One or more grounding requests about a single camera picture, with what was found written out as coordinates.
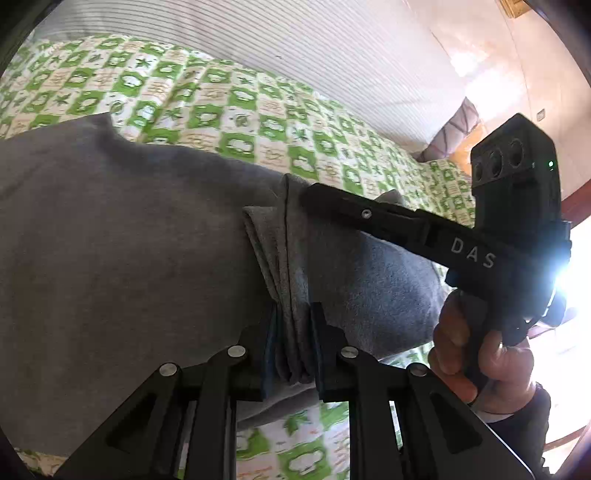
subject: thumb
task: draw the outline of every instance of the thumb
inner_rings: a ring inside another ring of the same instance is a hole
[[[514,384],[530,383],[534,369],[534,355],[527,340],[518,346],[501,346],[500,332],[489,332],[478,353],[480,370],[487,377]]]

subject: finger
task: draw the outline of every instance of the finger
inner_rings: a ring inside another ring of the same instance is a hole
[[[534,369],[534,355],[529,344],[501,346],[501,333],[489,332],[478,352],[480,370],[487,377],[516,385],[529,385]]]
[[[457,374],[462,369],[462,347],[455,345],[439,324],[433,330],[433,343],[441,370],[447,375]]]
[[[439,325],[445,335],[457,346],[464,346],[470,339],[470,328],[460,308],[459,290],[446,299],[439,315]]]
[[[431,370],[454,392],[460,400],[465,403],[469,403],[476,398],[478,393],[476,387],[470,382],[462,373],[455,375],[448,375],[443,372],[439,359],[437,357],[437,351],[432,348],[428,355],[429,366]]]

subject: camera lens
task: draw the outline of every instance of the camera lens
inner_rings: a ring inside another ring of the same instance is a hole
[[[523,160],[523,144],[520,140],[514,139],[509,149],[509,162],[514,167],[519,167],[521,160]]]
[[[491,173],[494,178],[497,178],[503,169],[503,155],[497,148],[491,153]]]
[[[474,176],[474,180],[480,181],[482,178],[482,163],[476,162],[472,165],[472,175]]]

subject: folded gray cloth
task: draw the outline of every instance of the folded gray cloth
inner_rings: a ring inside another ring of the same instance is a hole
[[[128,142],[108,114],[1,144],[0,426],[15,446],[68,455],[160,364],[207,361],[274,300],[275,390],[240,425],[317,398],[309,293],[377,356],[430,337],[430,263],[309,219],[298,178]]]

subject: bed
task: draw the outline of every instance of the bed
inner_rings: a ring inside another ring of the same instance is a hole
[[[0,138],[110,112],[130,141],[217,152],[368,198],[397,189],[410,208],[472,225],[470,179],[453,163],[416,162],[367,114],[279,72],[131,34],[37,33],[0,79]],[[429,347],[389,362],[426,362]],[[348,428],[339,403],[240,432],[238,478],[348,478]],[[63,461],[19,447],[31,469],[52,473]]]

